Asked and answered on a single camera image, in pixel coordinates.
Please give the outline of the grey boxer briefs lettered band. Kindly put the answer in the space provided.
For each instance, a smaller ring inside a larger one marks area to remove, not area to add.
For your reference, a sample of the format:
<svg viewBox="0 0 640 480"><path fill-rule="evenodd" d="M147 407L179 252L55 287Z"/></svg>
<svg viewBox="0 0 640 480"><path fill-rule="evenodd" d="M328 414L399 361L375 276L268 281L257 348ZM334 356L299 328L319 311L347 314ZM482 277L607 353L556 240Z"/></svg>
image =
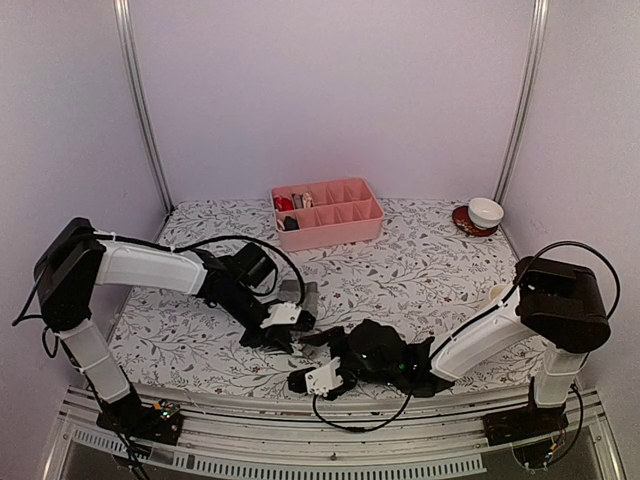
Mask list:
<svg viewBox="0 0 640 480"><path fill-rule="evenodd" d="M319 290L315 281L304 284L304 294L301 294L300 285L294 279L283 280L279 286L276 299L273 304L292 302L315 316L315 325L318 316ZM300 335L312 332L315 326L308 332L291 332L292 340Z"/></svg>

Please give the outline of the grey underwear cream waistband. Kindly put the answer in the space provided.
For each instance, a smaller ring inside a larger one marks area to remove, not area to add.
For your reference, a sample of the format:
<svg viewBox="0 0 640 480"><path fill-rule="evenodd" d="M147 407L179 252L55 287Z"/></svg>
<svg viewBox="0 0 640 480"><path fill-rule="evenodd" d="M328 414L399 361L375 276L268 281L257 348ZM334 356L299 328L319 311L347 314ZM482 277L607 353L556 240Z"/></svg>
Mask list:
<svg viewBox="0 0 640 480"><path fill-rule="evenodd" d="M293 193L292 202L295 209L307 209L314 206L313 197L309 191Z"/></svg>

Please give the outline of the pink divided organizer box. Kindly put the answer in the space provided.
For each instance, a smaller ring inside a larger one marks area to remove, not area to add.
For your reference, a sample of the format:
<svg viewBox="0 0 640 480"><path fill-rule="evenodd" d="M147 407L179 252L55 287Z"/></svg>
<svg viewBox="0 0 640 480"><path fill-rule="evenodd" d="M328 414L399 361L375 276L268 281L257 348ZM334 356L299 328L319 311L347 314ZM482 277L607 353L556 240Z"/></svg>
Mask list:
<svg viewBox="0 0 640 480"><path fill-rule="evenodd" d="M276 196L292 200L293 193L306 191L313 197L312 208L284 212L276 209ZM271 201L280 246L287 252L373 240L381 233L384 211L362 178L275 187ZM283 231L282 220L286 216L295 217L300 229Z"/></svg>

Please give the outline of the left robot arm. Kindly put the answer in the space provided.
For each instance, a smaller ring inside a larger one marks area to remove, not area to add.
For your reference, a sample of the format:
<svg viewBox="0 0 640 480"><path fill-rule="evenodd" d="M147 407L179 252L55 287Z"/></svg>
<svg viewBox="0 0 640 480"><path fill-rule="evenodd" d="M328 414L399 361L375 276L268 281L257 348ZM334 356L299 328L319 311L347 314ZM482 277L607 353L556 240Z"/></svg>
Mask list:
<svg viewBox="0 0 640 480"><path fill-rule="evenodd" d="M258 287L276 270L273 246L243 237L234 255L217 257L204 242L169 247L96 231L74 218L34 266L35 292L46 326L53 331L91 382L100 400L111 404L111 419L128 434L148 426L148 412L130 396L133 388L106 340L91 320L97 285L170 290L222 307L245 330L241 343L289 353L291 334L315 324L302 300L264 304Z"/></svg>

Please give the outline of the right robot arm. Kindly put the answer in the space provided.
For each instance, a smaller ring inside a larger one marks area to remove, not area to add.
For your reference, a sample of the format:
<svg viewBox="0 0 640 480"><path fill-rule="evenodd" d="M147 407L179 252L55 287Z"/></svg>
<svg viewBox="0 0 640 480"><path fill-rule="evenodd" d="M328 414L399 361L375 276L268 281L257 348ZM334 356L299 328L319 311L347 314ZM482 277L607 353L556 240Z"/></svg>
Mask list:
<svg viewBox="0 0 640 480"><path fill-rule="evenodd" d="M451 388L489 357L533 335L546 339L543 365L533 379L533 401L517 415L517 427L537 436L552 424L587 355L610 337L594 272L584 266L532 256L516 265L513 285L451 333L420 343L365 319L351 331L334 327L302 338L327 346L329 363L296 371L291 391L333 400L359 382L389 384L405 395L430 398Z"/></svg>

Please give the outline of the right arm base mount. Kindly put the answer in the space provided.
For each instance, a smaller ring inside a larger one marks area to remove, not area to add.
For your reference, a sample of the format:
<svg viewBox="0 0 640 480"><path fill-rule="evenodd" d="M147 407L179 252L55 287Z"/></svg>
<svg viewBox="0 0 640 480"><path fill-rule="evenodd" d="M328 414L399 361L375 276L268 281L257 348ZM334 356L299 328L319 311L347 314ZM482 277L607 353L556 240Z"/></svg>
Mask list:
<svg viewBox="0 0 640 480"><path fill-rule="evenodd" d="M558 440L563 437L569 421L566 404L559 407L539 407L534 403L523 407L489 413L482 417L483 434L490 446L535 439Z"/></svg>

